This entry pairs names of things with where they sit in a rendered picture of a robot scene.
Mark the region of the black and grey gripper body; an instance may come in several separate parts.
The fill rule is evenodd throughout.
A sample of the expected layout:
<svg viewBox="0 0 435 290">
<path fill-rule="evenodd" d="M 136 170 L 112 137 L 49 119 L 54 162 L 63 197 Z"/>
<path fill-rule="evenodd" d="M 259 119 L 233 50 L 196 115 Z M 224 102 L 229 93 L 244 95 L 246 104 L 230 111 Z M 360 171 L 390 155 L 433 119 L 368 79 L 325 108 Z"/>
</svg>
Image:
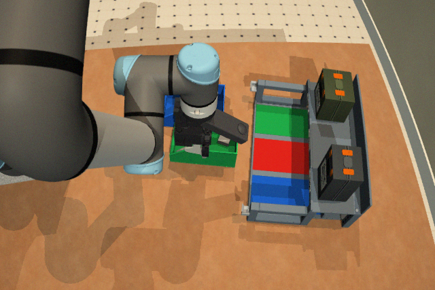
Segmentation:
<svg viewBox="0 0 435 290">
<path fill-rule="evenodd" d="M 192 147 L 192 144 L 204 145 L 205 141 L 211 144 L 212 131 L 203 128 L 200 123 L 209 121 L 215 115 L 215 111 L 210 116 L 201 119 L 190 117 L 181 110 L 180 100 L 175 97 L 173 115 L 175 116 L 175 145 Z"/>
</svg>

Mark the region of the blue bin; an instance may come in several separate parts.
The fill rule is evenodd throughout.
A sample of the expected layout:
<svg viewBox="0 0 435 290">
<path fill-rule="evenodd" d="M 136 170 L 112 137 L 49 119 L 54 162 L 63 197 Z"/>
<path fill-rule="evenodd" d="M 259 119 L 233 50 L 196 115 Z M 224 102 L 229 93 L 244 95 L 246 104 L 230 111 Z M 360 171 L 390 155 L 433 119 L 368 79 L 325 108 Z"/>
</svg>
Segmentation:
<svg viewBox="0 0 435 290">
<path fill-rule="evenodd" d="M 179 95 L 164 96 L 164 126 L 174 127 L 175 116 L 173 115 L 173 107 L 175 97 Z M 224 111 L 225 85 L 218 84 L 217 108 Z"/>
</svg>

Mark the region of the green bin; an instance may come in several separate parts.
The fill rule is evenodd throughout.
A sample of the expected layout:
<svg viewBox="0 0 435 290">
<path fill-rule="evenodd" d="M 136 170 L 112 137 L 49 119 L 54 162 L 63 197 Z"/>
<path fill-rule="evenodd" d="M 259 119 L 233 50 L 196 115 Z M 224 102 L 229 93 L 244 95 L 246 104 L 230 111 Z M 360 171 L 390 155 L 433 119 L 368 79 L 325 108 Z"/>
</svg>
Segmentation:
<svg viewBox="0 0 435 290">
<path fill-rule="evenodd" d="M 173 162 L 235 167 L 238 143 L 230 140 L 229 146 L 225 146 L 218 143 L 219 137 L 219 134 L 212 131 L 211 145 L 209 145 L 209 157 L 202 158 L 202 155 L 200 154 L 189 153 L 184 150 L 177 151 L 183 148 L 183 146 L 175 146 L 173 136 L 170 150 L 171 159 Z"/>
</svg>

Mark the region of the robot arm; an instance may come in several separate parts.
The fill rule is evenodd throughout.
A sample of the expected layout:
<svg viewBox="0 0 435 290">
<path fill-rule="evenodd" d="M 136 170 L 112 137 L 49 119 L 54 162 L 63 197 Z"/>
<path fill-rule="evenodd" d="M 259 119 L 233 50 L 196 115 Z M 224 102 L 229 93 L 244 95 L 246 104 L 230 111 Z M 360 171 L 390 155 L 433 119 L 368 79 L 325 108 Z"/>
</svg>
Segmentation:
<svg viewBox="0 0 435 290">
<path fill-rule="evenodd" d="M 190 117 L 215 111 L 203 128 L 247 142 L 249 124 L 216 109 L 220 58 L 206 43 L 174 55 L 119 57 L 114 90 L 124 96 L 124 117 L 90 109 L 82 100 L 89 5 L 0 0 L 0 173 L 58 182 L 123 166 L 128 174 L 157 175 L 169 95 L 180 95 Z"/>
</svg>

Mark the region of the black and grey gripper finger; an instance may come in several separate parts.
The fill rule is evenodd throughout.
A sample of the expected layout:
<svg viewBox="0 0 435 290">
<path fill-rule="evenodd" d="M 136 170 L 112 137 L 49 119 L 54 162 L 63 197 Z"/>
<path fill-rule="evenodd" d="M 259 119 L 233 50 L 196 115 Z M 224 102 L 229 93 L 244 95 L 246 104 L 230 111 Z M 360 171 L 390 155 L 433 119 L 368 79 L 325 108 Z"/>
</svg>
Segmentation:
<svg viewBox="0 0 435 290">
<path fill-rule="evenodd" d="M 209 141 L 205 141 L 205 145 L 193 145 L 192 147 L 185 147 L 184 151 L 202 155 L 202 158 L 209 157 Z"/>
</svg>

